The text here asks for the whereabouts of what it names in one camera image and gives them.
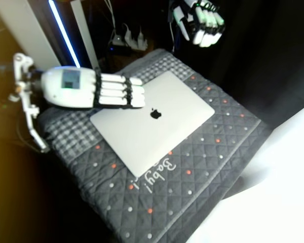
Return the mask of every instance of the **silver laptop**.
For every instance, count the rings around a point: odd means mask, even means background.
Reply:
[[[135,177],[142,176],[215,113],[170,71],[144,89],[144,108],[103,109],[90,119]]]

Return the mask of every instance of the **black apple logo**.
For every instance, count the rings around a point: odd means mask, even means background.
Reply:
[[[152,108],[151,116],[152,116],[154,119],[158,119],[159,117],[162,116],[162,114],[159,113],[158,110],[154,110],[154,109]]]

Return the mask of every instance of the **robotic hand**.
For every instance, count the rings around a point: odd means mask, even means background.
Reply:
[[[216,44],[225,30],[218,7],[208,0],[178,0],[172,9],[182,35],[194,45],[209,47]]]
[[[9,100],[21,99],[30,134],[41,152],[49,147],[33,127],[40,109],[31,103],[32,90],[42,90],[51,104],[68,108],[142,108],[144,88],[138,78],[100,74],[88,68],[55,67],[46,72],[32,69],[34,61],[21,53],[14,55],[15,94]]]

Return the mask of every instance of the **gray quilted fabric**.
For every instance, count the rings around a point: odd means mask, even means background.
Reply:
[[[171,70],[216,113],[141,178],[134,178],[90,123],[99,109],[52,108],[42,127],[84,200],[121,242],[185,242],[261,145],[257,140],[266,126],[171,54],[158,51],[147,61],[124,73],[146,83]]]

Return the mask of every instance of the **led light strip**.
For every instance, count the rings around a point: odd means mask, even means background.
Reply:
[[[66,43],[66,45],[67,45],[67,47],[68,47],[68,49],[69,49],[69,51],[71,53],[73,61],[74,61],[75,65],[77,66],[77,68],[80,68],[80,63],[79,63],[78,58],[77,58],[77,56],[76,56],[76,54],[74,52],[74,49],[73,49],[72,44],[70,42],[70,39],[67,36],[67,33],[66,33],[65,28],[63,26],[62,20],[61,20],[60,15],[59,15],[59,12],[56,9],[55,3],[54,3],[53,0],[49,0],[49,4],[50,4],[51,10],[52,10],[52,12],[54,14],[55,20],[56,20],[56,22],[57,22],[57,24],[58,24],[58,26],[60,28],[60,31],[61,31],[61,33],[63,35],[64,41],[65,41],[65,43]]]

